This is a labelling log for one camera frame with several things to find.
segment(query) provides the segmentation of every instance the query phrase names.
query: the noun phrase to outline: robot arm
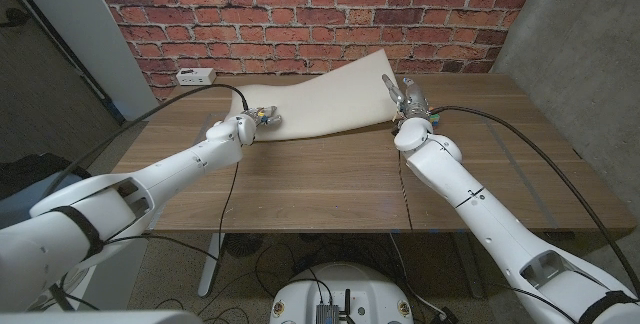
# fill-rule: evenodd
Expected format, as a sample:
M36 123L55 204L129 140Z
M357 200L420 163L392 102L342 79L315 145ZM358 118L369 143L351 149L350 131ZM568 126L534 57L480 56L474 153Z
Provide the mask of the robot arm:
M420 90L417 85L408 84L409 99L390 90L392 99L399 98L396 103L403 114L394 140L397 149L413 173L455 208L509 284L548 300L575 321L587 310L597 317L594 323L637 321L640 307L636 304L605 305L613 292L636 299L629 289L602 269L535 236L460 164L462 154L455 143L433 134L426 105L421 104L422 110L412 107L411 102L416 102L412 96L422 95L416 94ZM517 295L536 322L570 322L544 302Z
M259 124L277 124L275 107L216 123L193 147L133 173L92 177L44 198L32 219L0 231L0 311L25 310L73 267L111 257L140 235L164 203L203 175L242 159Z

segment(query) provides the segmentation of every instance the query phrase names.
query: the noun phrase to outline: wire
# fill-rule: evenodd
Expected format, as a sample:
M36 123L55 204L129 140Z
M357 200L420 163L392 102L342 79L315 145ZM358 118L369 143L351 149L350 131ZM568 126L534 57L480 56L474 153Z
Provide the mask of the wire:
M178 305L180 305L180 309L184 310L184 305L182 304L182 302L180 300L178 300L178 299L175 299L175 298L169 298L167 300L161 301L160 304L156 305L156 307L154 309L158 309L158 308L160 308L160 306L162 306L162 304L169 303L169 302L178 303Z
M224 208L222 208L222 213L220 214L220 226L218 227L218 255L222 255L222 219L224 219L224 212L227 211L227 205L229 205L229 200L231 199L231 193L233 193L233 186L236 185L236 177L238 176L238 167L240 166L240 162L236 163L236 171L233 173L233 180L231 181L231 189L229 189L229 195L227 196L227 201L224 203Z
M122 238L116 238L116 239L111 239L105 242L105 245L108 244L113 244L113 243L117 243L117 242L121 242L121 241L125 241L125 240L130 240L130 239L161 239L161 240L166 240L166 241L170 241L172 243L176 243L179 245L182 245L186 248L189 248L191 250L195 250L197 252L200 252L208 257L210 257L213 260L218 260L218 258L216 258L213 254L207 252L206 250L202 250L200 248L196 248L193 245L189 245L187 243L183 243L180 240L176 240L173 238L169 238L166 236L162 236L162 235L155 235L155 234L143 234L143 235L132 235L132 236L128 236L128 237L122 237Z
M409 279L407 277L407 269L404 266L404 260L402 259L402 254L400 254L400 249L398 249L398 244L396 244L395 239L393 238L393 234L389 233L389 237L391 238L391 242L393 243L393 246L396 248L396 252L398 253L398 258L400 259L400 264L402 264L402 272L404 273L404 278L405 278L405 283L407 284L407 288L409 288L409 291L411 292L411 294L413 294L413 296L416 297L416 299L418 299L419 301L421 301L423 304L427 305L428 307L430 307L431 309L437 311L438 313L440 313L440 315L444 315L444 317L447 317L447 314L445 312L443 312L440 308L438 308L437 306L429 303L428 301L422 299L421 296L419 296L415 290L413 290L413 288L411 288L411 285L409 285Z
M571 183L569 178L564 174L564 172L562 172L562 170L560 170L560 168L556 165L556 163L554 163L553 160L551 160L551 158L549 158L549 156L542 151L542 149L538 148L538 146L535 143L533 143L529 138L527 138L526 135L524 135L522 132L516 129L513 125L507 123L506 121L494 115L487 114L477 109L459 107L459 106L444 106L444 107L433 109L431 111L431 114L438 114L445 110L456 110L456 111L467 112L467 113L479 115L481 117L485 117L497 123L500 123L507 129L511 130L511 132L517 135L520 139L522 139L525 143L527 143L527 145L529 145L531 149L533 149L536 153L538 153L538 155L540 155L540 157L544 159L544 161L547 162L547 164L549 164L551 169L553 169L553 171L556 172L556 174L558 174L560 179L567 185L569 190L571 190L573 195L575 195L575 197L578 199L578 201L580 202L584 210L587 211L587 214L589 214L593 222L596 224L596 226L602 233L602 236L604 236L607 243L609 244L609 246L611 246L611 249L613 249L613 252L620 260L620 263L624 267L624 270L627 272L629 279L631 279L631 283L633 284L633 288L636 291L636 295L640 294L640 279L638 279L638 276L636 275L636 272L633 270L633 267L627 260L627 257L624 255L624 253L622 252L618 244L615 242L615 240L613 240L613 238L611 237L611 234L609 233L609 230L607 229L607 227L604 225L604 223L602 223L602 221L600 220L600 217L598 217L596 212L593 210L593 208L591 208L589 203L587 203L587 201L584 199L582 194L580 194L578 189L573 185L573 183Z
M552 307L552 308L553 308L553 309L555 309L556 311L558 311L558 313L560 313L560 314L564 315L567 319L569 319L569 321L570 321L570 322L572 322L572 323L574 323L574 324L578 324L578 322L577 322L577 321L575 321L571 316L569 316L569 314L565 313L562 309L558 308L555 304L553 304L552 302L548 301L547 299L545 299L545 298L543 298L543 297L541 297L541 296L535 295L535 294L530 293L530 292L528 292L528 291L526 291L526 290L522 290L522 289L514 288L514 287L509 286L509 285L505 285L505 284L500 284L500 283L490 283L490 282L487 282L486 284L488 284L488 285L493 285L493 286L498 286L498 287L502 287L502 288L509 289L509 290L513 290L513 291L515 291L515 292L518 292L518 293L522 293L522 294L528 295L528 296L530 296L530 297L532 297L532 298L536 298L536 299L540 300L541 302L543 302L543 303L547 304L548 306Z
M104 139L100 143L98 143L95 146L93 146L93 148L89 149L89 151L87 151L84 155L80 156L80 158L76 159L74 162L69 164L69 166L67 166L62 172L60 172L60 174L58 174L58 176L56 176L56 179L53 180L51 182L51 184L49 184L47 189L44 191L44 194L42 195L42 199L44 199L47 196L51 195L56 190L58 185L60 185L62 180L64 180L64 178L66 178L67 175L69 175L69 173L71 173L72 171L74 171L78 167L80 162L84 161L89 156L91 156L93 153L97 152L102 147L104 147L107 144L109 144L113 139L117 138L120 134L122 134L125 131L129 130L132 126L140 123L141 121L147 119L151 115L159 112L160 110L166 108L167 106L177 102L178 100L180 100L180 99L182 99L184 97L187 97L189 95L193 95L195 93L198 93L198 92L201 92L203 90L210 89L210 88L227 88L227 89L233 90L234 92L236 92L240 96L240 99L242 100L242 107L244 108L244 110L248 110L249 109L249 106L247 105L247 100L244 98L244 95L242 95L242 92L240 92L240 90L238 90L237 88L232 87L231 85L211 84L211 85L208 85L208 86L203 86L203 87L199 87L199 88L193 89L193 90L188 91L186 93L182 93L182 94L180 94L180 95L178 95L178 96L176 96L174 98L171 98L170 100L167 100L166 102L158 105L157 107L149 110L148 112L142 114L141 116L137 117L135 120L133 120L131 122L128 122L127 124L122 126L120 129L118 129L116 132L111 134L109 137L107 137L106 139Z

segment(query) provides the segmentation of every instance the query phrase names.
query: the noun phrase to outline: black cable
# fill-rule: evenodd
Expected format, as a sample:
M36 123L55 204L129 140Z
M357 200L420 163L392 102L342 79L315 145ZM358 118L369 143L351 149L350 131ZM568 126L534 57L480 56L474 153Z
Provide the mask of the black cable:
M222 213L220 214L220 226L218 226L218 256L222 255L222 219L224 219L224 212L227 211L227 205L229 205L229 200L231 199L231 194L233 193L233 186L236 185L236 177L238 176L239 166L240 162L237 162L236 171L233 173L233 180L231 181L231 189L229 189L227 201L224 203L224 208L222 208Z
M86 301L86 300L84 300L84 299L80 299L80 298L75 297L75 296L73 296L73 295L71 295L71 294L69 294L69 293L64 293L64 296L66 296L67 298L69 298L69 299L71 299L71 300L75 300L75 301L77 301L78 303L82 303L82 304L84 304L84 305L88 306L89 308L91 308L91 309L93 309L93 310L100 311L100 309L98 309L95 305L93 305L93 304L89 303L88 301Z
M522 293L522 294L528 295L528 296L530 296L530 297L532 297L532 298L536 298L536 299L540 300L541 302L543 302L543 303L547 304L548 306L552 307L553 309L555 309L558 313L560 313L560 314L564 315L567 319L569 319L569 321L570 321L570 322L572 322L572 323L574 323L574 324L578 324L578 322L577 322L577 321L575 321L575 320L574 320L574 319L573 319L569 314L567 314L564 310L562 310L562 309L558 308L555 304L553 304L552 302L548 301L547 299L545 299L545 298L543 298L543 297L541 297L541 296L535 295L535 294L530 293L530 292L528 292L528 291L526 291L526 290L522 290L522 289L514 288L514 287L509 286L509 285L505 285L505 284L500 284L500 283L490 283L490 282L487 282L487 283L485 283L485 284L493 285L493 286L498 286L498 287L502 287L502 288L509 289L509 290L513 290L513 291L515 291L515 292L518 292L518 293Z
M184 305L182 304L182 302L180 300L178 300L178 299L175 299L175 298L169 298L169 299L161 301L158 305L155 306L154 309L158 309L158 308L160 308L160 306L162 306L162 304L168 303L168 302L178 303L178 305L180 305L180 309L184 310Z
M78 167L80 162L84 161L89 156L91 156L93 153L95 153L96 151L100 150L102 147L104 147L107 144L109 144L113 139L117 138L120 134L122 134L125 131L129 130L131 127L133 127L134 125L140 123L141 121L147 119L151 115L153 115L153 114L159 112L160 110L166 108L167 106L177 102L178 100L180 100L180 99L182 99L184 97L187 97L189 95L193 95L195 93L201 92L203 90L210 89L210 88L227 88L227 89L233 90L234 92L236 92L240 96L240 99L242 100L242 107L244 108L244 110L248 110L249 109L249 106L247 105L247 101L244 98L244 95L242 95L242 93L240 92L240 90L238 90L235 87L232 87L231 85L226 85L226 84L211 84L211 85L208 85L208 86L199 87L199 88L193 89L191 91L188 91L186 93L182 93L180 95L177 95L174 98L171 98L171 99L167 100L166 102L158 105L157 107L149 110L148 112L142 114L141 116L137 117L135 120L133 120L131 122L128 122L127 124L122 126L120 129L118 129L116 132L111 134L108 138L104 139L100 143L98 143L95 146L93 146L91 149L89 149L89 151L87 151L80 158L76 159L74 162L69 164L69 166L67 166L62 172L60 172L60 174L58 174L58 176L56 176L56 179L53 180L51 182L51 184L49 184L47 189L44 191L44 194L42 195L42 199L44 199L47 196L51 195L51 193L53 193L56 190L58 185L60 185L62 180L64 180L64 178L66 178L67 175L69 175L69 173L71 173L72 171L74 171Z
M121 242L121 241L125 241L125 240L131 240L131 239L161 239L161 240L167 240L167 241L170 241L172 243L176 243L176 244L182 245L182 246L184 246L186 248L189 248L191 250L195 250L197 252L200 252L200 253L208 256L209 258L211 258L213 260L216 260L216 261L218 260L218 258L216 258L213 254L210 254L206 250L202 250L200 248L196 248L193 245L189 245L187 243L183 243L183 242L181 242L179 240L176 240L176 239L173 239L173 238L169 238L169 237L162 236L162 235L155 235L155 234L132 235L132 236L128 236L128 237L110 239L110 240L105 242L105 245L113 244L113 243L117 243L117 242Z
M591 208L589 203L587 203L587 201L584 199L582 194L580 194L578 189L573 185L573 183L571 183L569 178L564 174L564 172L562 172L562 170L560 170L560 168L556 165L556 163L554 163L553 160L551 160L551 158L549 158L549 156L547 156L547 154L545 154L545 152L542 151L542 149L538 148L538 146L535 143L533 143L529 138L527 138L527 136L522 134L522 132L516 129L513 125L507 123L506 121L494 115L487 114L477 109L471 109L471 108L459 107L459 106L444 106L444 107L435 108L434 110L431 111L431 114L438 114L445 110L456 110L456 111L467 112L467 113L479 115L481 117L485 117L497 123L500 123L507 129L511 130L511 132L517 135L520 139L522 139L525 143L527 143L527 145L529 145L531 149L533 149L536 153L538 153L538 155L540 155L540 157L544 159L544 161L547 162L547 164L549 164L551 169L553 169L553 171L556 172L556 174L558 174L560 179L567 185L569 190L571 190L573 195L575 195L575 197L578 199L578 201L580 202L584 210L587 211L587 214L589 214L593 222L596 223L596 226L602 233L602 236L604 236L609 246L611 246L611 249L613 249L613 252L616 254L618 259L620 260L620 263L624 267L624 270L627 272L629 279L631 279L631 283L633 284L633 287L636 291L636 295L640 293L640 279L638 279L638 276L633 270L633 267L631 267L631 264L627 260L627 257L624 255L624 253L622 252L618 244L615 242L615 240L613 240L613 238L611 237L611 234L609 234L609 230L607 229L607 227L604 225L604 223L602 223L602 221L600 220L596 212L593 210L593 208Z

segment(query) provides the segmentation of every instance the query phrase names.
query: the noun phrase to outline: white device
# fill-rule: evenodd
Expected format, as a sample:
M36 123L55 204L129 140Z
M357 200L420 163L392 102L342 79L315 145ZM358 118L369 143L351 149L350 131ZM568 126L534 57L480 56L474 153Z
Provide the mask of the white device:
M176 78L180 85L211 85L216 80L216 72L212 68L184 68Z

